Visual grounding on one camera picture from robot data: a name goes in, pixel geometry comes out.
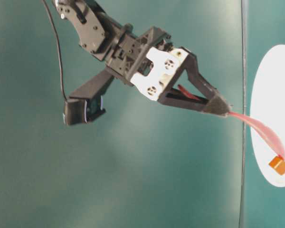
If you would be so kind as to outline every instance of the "small orange block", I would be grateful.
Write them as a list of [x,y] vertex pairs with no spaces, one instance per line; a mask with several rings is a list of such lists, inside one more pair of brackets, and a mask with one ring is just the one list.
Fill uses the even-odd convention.
[[269,165],[280,175],[285,174],[285,161],[279,157],[276,156]]

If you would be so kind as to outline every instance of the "green background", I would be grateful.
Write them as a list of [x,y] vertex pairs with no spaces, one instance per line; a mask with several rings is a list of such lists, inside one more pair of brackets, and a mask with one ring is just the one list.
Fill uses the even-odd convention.
[[[246,6],[247,112],[249,113],[253,81],[262,58],[273,46],[285,44],[285,0],[250,0]],[[250,130],[247,131],[243,199],[242,227],[285,227],[285,188],[270,185],[259,171],[253,153]]]
[[[132,23],[137,35],[153,25],[171,33],[176,46],[197,55],[200,72],[233,110],[243,111],[241,1],[99,3],[121,24]],[[73,26],[51,11],[69,93],[104,64],[79,48]],[[251,73],[271,45],[260,42]],[[191,88],[186,79],[182,84]],[[241,122],[162,106],[118,80],[104,102],[107,113],[95,123],[64,126],[55,40],[43,5],[0,0],[0,228],[238,227]],[[281,192],[255,171],[251,157],[247,219],[255,191]],[[256,184],[259,190],[251,189]]]

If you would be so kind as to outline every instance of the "red strip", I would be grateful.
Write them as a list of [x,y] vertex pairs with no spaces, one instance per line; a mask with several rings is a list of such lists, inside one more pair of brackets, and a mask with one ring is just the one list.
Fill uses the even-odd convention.
[[[178,85],[178,87],[179,87],[180,91],[187,98],[199,100],[195,95],[193,95],[190,92],[188,92],[181,85]],[[253,118],[251,118],[249,116],[243,115],[243,114],[230,112],[229,115],[233,116],[233,117],[235,117],[235,118],[237,118],[237,119],[239,119],[239,120],[241,120],[243,122],[245,122],[250,127],[255,129],[255,131],[264,139],[264,141],[268,144],[268,146],[270,146],[270,148],[279,157],[281,157],[282,159],[285,159],[285,149],[284,149],[284,146],[283,146],[280,138],[276,135],[276,133],[272,129],[270,129],[269,127],[264,125],[262,122],[260,122],[260,121],[258,121],[256,119],[253,119]]]
[[196,97],[192,93],[189,93],[182,85],[178,85],[178,88],[181,91],[181,93],[184,94],[187,98],[201,101],[198,97]]

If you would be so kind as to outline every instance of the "white plate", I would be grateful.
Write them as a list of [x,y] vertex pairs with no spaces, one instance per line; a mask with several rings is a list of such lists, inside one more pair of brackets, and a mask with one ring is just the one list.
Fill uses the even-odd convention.
[[[285,147],[285,45],[273,47],[264,56],[253,85],[250,115],[273,129]],[[268,165],[276,154],[255,130],[251,136],[262,174],[272,185],[285,187],[285,175]]]

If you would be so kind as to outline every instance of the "black cable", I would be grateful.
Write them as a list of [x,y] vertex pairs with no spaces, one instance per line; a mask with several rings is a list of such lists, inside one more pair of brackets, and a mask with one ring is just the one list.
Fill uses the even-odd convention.
[[67,96],[66,96],[66,93],[65,93],[65,87],[63,85],[63,67],[62,67],[62,58],[61,58],[59,37],[58,37],[58,34],[57,34],[57,30],[56,30],[55,24],[53,22],[53,18],[52,18],[51,12],[49,11],[48,5],[47,5],[45,0],[41,0],[41,1],[43,2],[44,7],[46,8],[48,19],[49,19],[49,21],[50,21],[50,23],[52,25],[52,28],[53,28],[53,31],[54,31],[54,34],[55,34],[55,37],[56,37],[56,45],[57,45],[57,52],[58,52],[58,59],[59,59],[59,68],[60,68],[60,87],[61,87],[61,92],[62,92],[63,98],[67,102]]

